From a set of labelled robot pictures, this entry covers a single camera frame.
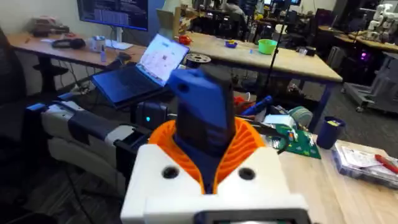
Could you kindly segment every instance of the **computer monitor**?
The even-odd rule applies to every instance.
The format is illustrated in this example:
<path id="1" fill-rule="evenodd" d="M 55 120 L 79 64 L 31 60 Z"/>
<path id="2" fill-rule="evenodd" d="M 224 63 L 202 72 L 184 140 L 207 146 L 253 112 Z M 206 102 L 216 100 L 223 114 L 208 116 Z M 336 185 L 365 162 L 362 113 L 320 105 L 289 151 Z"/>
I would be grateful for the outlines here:
<path id="1" fill-rule="evenodd" d="M 77 0 L 81 21 L 148 30 L 148 0 Z"/>
<path id="2" fill-rule="evenodd" d="M 284 2 L 285 0 L 264 0 L 264 4 L 271 5 L 271 2 Z M 292 6 L 299 6 L 301 4 L 301 0 L 292 0 Z"/>
<path id="3" fill-rule="evenodd" d="M 164 86 L 172 70 L 176 69 L 189 48 L 157 34 L 141 57 L 137 68 Z"/>

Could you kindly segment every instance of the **wooden table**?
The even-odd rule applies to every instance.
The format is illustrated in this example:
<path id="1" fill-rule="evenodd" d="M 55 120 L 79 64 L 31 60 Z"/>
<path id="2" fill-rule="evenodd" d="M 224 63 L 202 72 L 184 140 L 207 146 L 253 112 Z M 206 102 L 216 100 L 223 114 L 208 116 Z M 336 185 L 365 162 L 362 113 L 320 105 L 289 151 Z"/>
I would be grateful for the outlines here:
<path id="1" fill-rule="evenodd" d="M 343 31 L 335 29 L 335 28 L 330 28 L 330 26 L 318 26 L 318 29 L 320 31 L 324 31 L 324 32 L 332 32 L 332 33 L 336 33 L 336 34 L 344 34 Z"/>
<path id="2" fill-rule="evenodd" d="M 83 49 L 54 49 L 49 42 L 42 42 L 42 39 L 59 39 L 60 35 L 50 35 L 46 38 L 35 38 L 28 33 L 7 35 L 8 41 L 15 50 L 32 53 L 38 56 L 40 70 L 43 78 L 42 92 L 55 92 L 53 72 L 55 68 L 51 64 L 51 58 L 64 60 L 80 65 L 104 69 L 116 59 L 119 52 L 125 52 L 131 56 L 131 62 L 138 62 L 146 47 L 134 45 L 127 50 L 115 50 L 106 48 L 106 61 L 102 62 L 99 53 L 94 53 L 86 46 Z"/>
<path id="3" fill-rule="evenodd" d="M 271 65 L 272 55 L 264 55 L 258 51 L 258 46 L 249 42 L 238 42 L 235 49 L 224 46 L 224 40 L 214 36 L 190 33 L 193 42 L 189 45 L 190 53 L 204 54 L 211 57 L 212 62 L 230 67 L 240 67 L 248 70 L 266 73 Z M 301 55 L 293 50 L 279 49 L 272 75 L 285 78 L 296 78 L 303 81 L 325 84 L 326 88 L 314 111 L 314 117 L 309 126 L 313 131 L 330 97 L 333 85 L 343 79 L 318 56 Z"/>
<path id="4" fill-rule="evenodd" d="M 355 39 L 354 34 L 349 34 L 348 36 L 352 39 Z M 356 40 L 358 42 L 360 42 L 364 45 L 367 45 L 368 47 L 372 47 L 374 49 L 385 50 L 388 52 L 398 52 L 398 46 L 396 46 L 395 44 L 383 44 L 383 43 L 379 43 L 376 41 L 365 40 L 360 36 L 356 37 Z"/>
<path id="5" fill-rule="evenodd" d="M 345 141 L 338 144 L 386 156 L 381 149 Z M 312 222 L 322 224 L 398 223 L 398 191 L 338 173 L 331 150 L 322 160 L 284 152 L 280 162 L 290 191 L 302 194 Z"/>
<path id="6" fill-rule="evenodd" d="M 354 40 L 350 39 L 350 37 L 348 37 L 348 35 L 346 35 L 343 31 L 332 28 L 330 29 L 330 26 L 318 26 L 318 29 L 322 32 L 330 32 L 333 33 L 334 37 L 342 40 L 344 42 L 347 43 L 354 43 Z"/>

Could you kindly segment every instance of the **green circuit board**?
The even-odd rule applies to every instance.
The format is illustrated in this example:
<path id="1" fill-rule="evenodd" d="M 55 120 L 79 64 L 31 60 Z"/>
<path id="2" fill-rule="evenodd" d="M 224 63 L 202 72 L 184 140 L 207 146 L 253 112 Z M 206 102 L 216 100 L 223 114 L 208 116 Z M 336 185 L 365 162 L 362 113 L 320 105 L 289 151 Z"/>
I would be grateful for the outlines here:
<path id="1" fill-rule="evenodd" d="M 275 128 L 278 133 L 289 136 L 289 131 L 291 130 L 289 127 L 276 124 Z M 287 152 L 293 152 L 302 156 L 308 156 L 316 159 L 321 159 L 321 155 L 319 154 L 319 150 L 314 141 L 311 141 L 312 134 L 306 131 L 297 130 L 297 141 L 289 141 L 289 145 L 286 149 Z M 285 145 L 285 139 L 276 138 L 272 136 L 267 137 L 267 141 L 274 149 L 282 149 Z"/>

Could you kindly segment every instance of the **screw hole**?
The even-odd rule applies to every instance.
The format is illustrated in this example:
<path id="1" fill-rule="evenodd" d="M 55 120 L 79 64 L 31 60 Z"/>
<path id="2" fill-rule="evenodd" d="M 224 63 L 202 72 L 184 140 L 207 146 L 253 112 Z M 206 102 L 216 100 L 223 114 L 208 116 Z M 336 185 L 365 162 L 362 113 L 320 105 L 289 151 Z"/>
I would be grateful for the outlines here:
<path id="1" fill-rule="evenodd" d="M 177 88 L 183 93 L 188 93 L 189 91 L 189 87 L 186 84 L 179 84 Z"/>
<path id="2" fill-rule="evenodd" d="M 244 180 L 252 180 L 256 176 L 254 171 L 249 168 L 242 168 L 239 170 L 239 176 Z"/>
<path id="3" fill-rule="evenodd" d="M 179 173 L 179 171 L 178 171 L 177 168 L 175 168 L 175 167 L 166 167 L 163 170 L 162 175 L 163 175 L 163 178 L 165 178 L 165 179 L 174 179 L 174 178 L 176 178 L 178 176 L 178 173 Z"/>

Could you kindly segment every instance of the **green bowl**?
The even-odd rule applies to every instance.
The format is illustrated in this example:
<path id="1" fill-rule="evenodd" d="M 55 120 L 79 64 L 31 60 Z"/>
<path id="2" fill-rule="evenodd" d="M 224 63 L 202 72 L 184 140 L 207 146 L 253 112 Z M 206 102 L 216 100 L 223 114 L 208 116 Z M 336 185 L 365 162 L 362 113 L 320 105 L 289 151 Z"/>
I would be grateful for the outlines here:
<path id="1" fill-rule="evenodd" d="M 263 54 L 272 54 L 276 48 L 276 41 L 269 39 L 261 39 L 259 40 L 259 51 Z"/>

